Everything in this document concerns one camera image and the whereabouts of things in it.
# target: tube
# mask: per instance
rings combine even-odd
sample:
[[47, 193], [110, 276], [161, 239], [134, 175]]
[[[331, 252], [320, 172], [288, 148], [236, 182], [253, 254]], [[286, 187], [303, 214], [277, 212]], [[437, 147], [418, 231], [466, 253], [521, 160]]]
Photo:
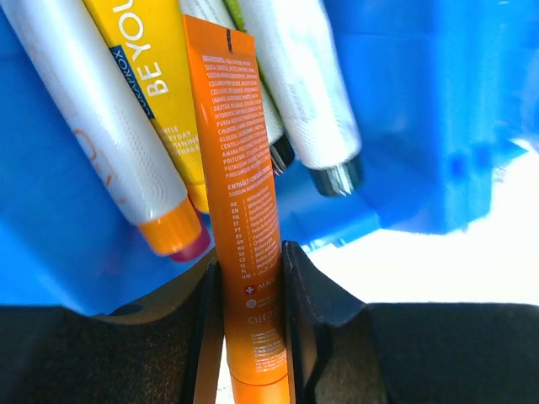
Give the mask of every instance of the tube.
[[[222, 0], [180, 0], [182, 11], [198, 19], [236, 29]], [[262, 104], [268, 131], [269, 152], [275, 175], [282, 174], [294, 161], [295, 153], [286, 137], [286, 131], [264, 82], [260, 83]]]
[[254, 40], [189, 15], [184, 26], [235, 402], [286, 404], [279, 220]]
[[257, 56], [291, 142], [318, 192], [363, 183], [361, 140], [321, 0], [227, 0], [256, 38]]
[[157, 255], [202, 226], [150, 121], [81, 0], [0, 0], [56, 106], [124, 217]]
[[237, 0], [223, 0], [223, 2], [227, 6], [228, 12], [234, 20], [234, 24], [237, 26], [237, 28], [242, 32], [246, 32], [245, 22], [243, 21], [242, 16], [242, 9], [239, 7]]
[[84, 2], [184, 180], [193, 204], [208, 213], [178, 1]]

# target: blue plastic holder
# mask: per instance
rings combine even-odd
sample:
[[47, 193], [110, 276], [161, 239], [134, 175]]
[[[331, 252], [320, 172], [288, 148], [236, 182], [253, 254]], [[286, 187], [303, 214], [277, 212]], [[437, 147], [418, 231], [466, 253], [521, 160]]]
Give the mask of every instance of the blue plastic holder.
[[[282, 237], [313, 250], [486, 215], [494, 167], [522, 153], [510, 139], [539, 129], [538, 3], [327, 1], [366, 181], [325, 198], [294, 162], [276, 179]], [[190, 268], [121, 216], [2, 13], [0, 72], [0, 304], [110, 313]]]

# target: orange tube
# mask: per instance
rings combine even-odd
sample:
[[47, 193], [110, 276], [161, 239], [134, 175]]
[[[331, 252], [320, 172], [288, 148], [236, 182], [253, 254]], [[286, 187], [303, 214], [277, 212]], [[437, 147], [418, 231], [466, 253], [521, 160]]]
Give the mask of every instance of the orange tube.
[[289, 403], [277, 200], [254, 38], [184, 16], [236, 403]]

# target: black holder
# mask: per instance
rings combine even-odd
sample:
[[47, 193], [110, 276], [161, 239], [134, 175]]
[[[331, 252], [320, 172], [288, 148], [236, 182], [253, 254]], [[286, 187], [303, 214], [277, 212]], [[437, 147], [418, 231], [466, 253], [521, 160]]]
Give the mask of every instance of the black holder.
[[[214, 262], [211, 252], [111, 316], [0, 309], [0, 402], [213, 404], [223, 342]], [[283, 243], [282, 268], [292, 404], [539, 403], [536, 306], [367, 305], [294, 242]]]

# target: yellow tube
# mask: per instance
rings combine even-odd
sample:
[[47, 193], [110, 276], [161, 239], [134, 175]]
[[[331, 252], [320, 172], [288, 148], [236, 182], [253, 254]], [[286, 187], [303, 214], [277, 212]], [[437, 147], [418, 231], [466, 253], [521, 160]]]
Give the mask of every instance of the yellow tube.
[[84, 3], [165, 145], [195, 207], [208, 213], [178, 0]]

